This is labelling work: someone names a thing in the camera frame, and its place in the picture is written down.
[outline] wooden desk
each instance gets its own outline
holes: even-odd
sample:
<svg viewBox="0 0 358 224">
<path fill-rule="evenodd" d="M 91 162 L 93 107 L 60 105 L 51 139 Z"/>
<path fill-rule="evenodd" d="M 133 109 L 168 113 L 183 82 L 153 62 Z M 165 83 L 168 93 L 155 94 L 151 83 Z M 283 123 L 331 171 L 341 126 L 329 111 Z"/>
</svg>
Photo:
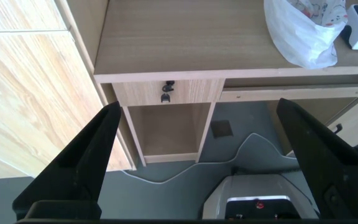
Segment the wooden desk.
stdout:
<svg viewBox="0 0 358 224">
<path fill-rule="evenodd" d="M 358 51 L 335 44 L 334 67 L 288 63 L 262 0 L 0 2 L 0 178 L 36 176 L 116 100 L 123 116 L 108 171 L 135 169 L 138 158 L 198 161 L 219 102 L 303 100 L 358 144 Z M 168 80 L 175 90 L 161 103 Z"/>
<path fill-rule="evenodd" d="M 322 118 L 330 121 L 349 110 L 358 51 L 341 38 L 335 45 L 336 66 L 306 70 L 275 48 L 263 1 L 110 0 L 94 77 L 112 83 L 144 166 L 198 161 L 217 102 L 324 98 L 313 108 L 329 111 Z M 162 103 L 167 80 L 175 90 Z"/>
</svg>

